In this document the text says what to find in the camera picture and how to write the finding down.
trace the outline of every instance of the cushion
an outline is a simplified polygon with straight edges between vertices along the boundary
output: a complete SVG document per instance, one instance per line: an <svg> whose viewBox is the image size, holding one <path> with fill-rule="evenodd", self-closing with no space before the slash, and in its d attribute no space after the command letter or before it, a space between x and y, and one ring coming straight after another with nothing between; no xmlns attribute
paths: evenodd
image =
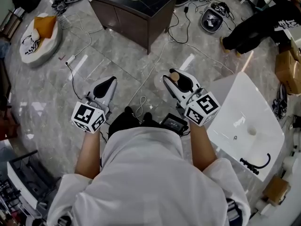
<svg viewBox="0 0 301 226"><path fill-rule="evenodd" d="M38 15L39 17L48 16L47 13L41 13ZM32 35L34 19L27 26L22 38L21 42L29 35ZM26 46L21 44L19 53L21 56L21 60L23 63L27 64L29 67L34 68L44 64L51 56L54 54L60 42L62 40L62 27L58 21L56 21L55 26L53 28L52 36L50 39L40 38L40 44L38 49L31 54L26 55Z"/></svg>
<svg viewBox="0 0 301 226"><path fill-rule="evenodd" d="M35 17L33 28L37 29L41 38L50 39L56 23L56 16Z"/></svg>
<svg viewBox="0 0 301 226"><path fill-rule="evenodd" d="M36 40L39 40L39 39L40 39L40 34L39 34L38 30L34 29L32 31L32 40L36 41Z"/></svg>

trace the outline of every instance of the cardboard box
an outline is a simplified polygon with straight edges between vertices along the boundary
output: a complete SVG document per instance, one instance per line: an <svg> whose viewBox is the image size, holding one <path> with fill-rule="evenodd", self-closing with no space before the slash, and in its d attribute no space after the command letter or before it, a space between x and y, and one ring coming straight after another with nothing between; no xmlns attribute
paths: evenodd
<svg viewBox="0 0 301 226"><path fill-rule="evenodd" d="M276 56L275 74L288 93L301 93L301 65L289 50Z"/></svg>
<svg viewBox="0 0 301 226"><path fill-rule="evenodd" d="M278 176L274 176L263 191L273 206L279 205L290 190L289 183Z"/></svg>
<svg viewBox="0 0 301 226"><path fill-rule="evenodd" d="M295 41L293 40L293 38L291 38L291 41L288 44L279 45L279 53L283 53L285 51L290 51L294 60L298 61L301 64L301 53L299 48L297 47Z"/></svg>

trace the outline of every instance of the white shirt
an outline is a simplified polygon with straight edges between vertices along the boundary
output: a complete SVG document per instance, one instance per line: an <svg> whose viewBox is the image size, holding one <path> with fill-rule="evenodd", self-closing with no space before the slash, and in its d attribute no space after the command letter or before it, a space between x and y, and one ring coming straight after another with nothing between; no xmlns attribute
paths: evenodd
<svg viewBox="0 0 301 226"><path fill-rule="evenodd" d="M159 128L114 133L102 156L103 169L91 180L64 175L49 210L47 225L70 215L75 226L223 226L226 198L250 208L227 159L203 172L183 159L180 137Z"/></svg>

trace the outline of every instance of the black clothing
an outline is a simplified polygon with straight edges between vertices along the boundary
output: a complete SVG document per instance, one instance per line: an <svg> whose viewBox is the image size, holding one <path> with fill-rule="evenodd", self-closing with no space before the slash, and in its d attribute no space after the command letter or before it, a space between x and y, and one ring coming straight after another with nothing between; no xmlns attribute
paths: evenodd
<svg viewBox="0 0 301 226"><path fill-rule="evenodd" d="M160 124L157 123L154 120L147 120L144 121L141 125L136 117L134 115L127 111L121 113L115 121L111 124L109 127L109 138L117 131L119 130L126 130L134 127L158 127L161 128Z"/></svg>
<svg viewBox="0 0 301 226"><path fill-rule="evenodd" d="M256 48L273 33L301 25L301 12L292 2L273 1L276 5L251 16L224 38L225 49L236 49L240 54L244 54Z"/></svg>

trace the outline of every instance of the black faucet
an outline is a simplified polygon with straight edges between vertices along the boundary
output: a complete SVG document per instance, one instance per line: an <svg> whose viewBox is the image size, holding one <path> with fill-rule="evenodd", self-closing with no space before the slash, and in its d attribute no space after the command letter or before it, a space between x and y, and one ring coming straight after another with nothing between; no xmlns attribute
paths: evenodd
<svg viewBox="0 0 301 226"><path fill-rule="evenodd" d="M258 174L259 174L259 171L258 171L257 169L265 168L265 167L269 164L269 162L271 161L271 155L270 155L269 153L268 153L267 155L268 155L268 157L269 157L268 162L265 163L265 164L264 164L263 166L261 166L261 167L256 166L256 165L253 165L253 164L250 164L250 163L248 163L247 160L244 160L243 158L240 158L239 161L241 161L244 165L247 165L248 169L250 169L253 173L255 173L256 175L258 175Z"/></svg>

